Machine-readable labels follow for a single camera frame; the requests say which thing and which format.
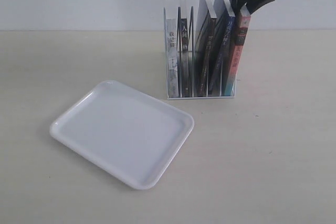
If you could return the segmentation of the grey white illustrated book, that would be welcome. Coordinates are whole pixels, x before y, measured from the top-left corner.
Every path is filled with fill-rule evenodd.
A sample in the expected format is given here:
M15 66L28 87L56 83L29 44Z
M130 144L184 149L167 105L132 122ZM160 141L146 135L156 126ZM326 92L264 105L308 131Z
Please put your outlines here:
M175 0L165 0L164 7L167 87L169 98L179 97L177 57L177 7Z

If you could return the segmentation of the blue orange moon book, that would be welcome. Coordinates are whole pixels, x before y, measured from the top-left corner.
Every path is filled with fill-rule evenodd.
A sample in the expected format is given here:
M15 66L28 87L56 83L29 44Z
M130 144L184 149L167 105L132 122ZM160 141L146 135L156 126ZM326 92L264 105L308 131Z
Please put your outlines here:
M212 97L220 97L222 95L223 64L228 57L235 13L230 0L214 0L214 10L217 14L217 24L209 63L208 94Z

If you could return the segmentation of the red teal book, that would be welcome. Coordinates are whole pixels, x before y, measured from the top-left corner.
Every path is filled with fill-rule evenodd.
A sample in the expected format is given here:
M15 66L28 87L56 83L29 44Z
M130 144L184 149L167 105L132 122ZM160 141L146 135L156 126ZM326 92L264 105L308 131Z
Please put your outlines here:
M226 97L232 96L238 64L242 55L250 19L251 14L244 5L236 16L234 29L231 35L229 58L223 87L224 96Z

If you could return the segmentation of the dark black book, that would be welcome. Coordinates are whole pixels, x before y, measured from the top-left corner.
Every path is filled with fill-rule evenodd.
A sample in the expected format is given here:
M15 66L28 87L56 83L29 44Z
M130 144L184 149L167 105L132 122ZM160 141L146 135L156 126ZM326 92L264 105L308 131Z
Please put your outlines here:
M195 87L198 97L207 96L209 59L217 24L211 0L199 0L195 30Z

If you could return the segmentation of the black grey book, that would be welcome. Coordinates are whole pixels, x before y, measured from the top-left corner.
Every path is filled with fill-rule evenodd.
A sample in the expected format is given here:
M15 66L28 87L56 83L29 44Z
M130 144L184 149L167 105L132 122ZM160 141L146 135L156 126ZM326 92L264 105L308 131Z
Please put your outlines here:
M180 35L182 61L182 90L183 97L190 96L189 65L188 65L188 21L186 0L180 0Z

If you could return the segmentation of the white plastic tray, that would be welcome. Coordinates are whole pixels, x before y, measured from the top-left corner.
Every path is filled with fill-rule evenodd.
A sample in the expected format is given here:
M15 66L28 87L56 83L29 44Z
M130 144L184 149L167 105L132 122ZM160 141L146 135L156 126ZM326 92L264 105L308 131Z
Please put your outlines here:
M115 80L96 85L50 135L136 190L156 185L194 127L193 117Z

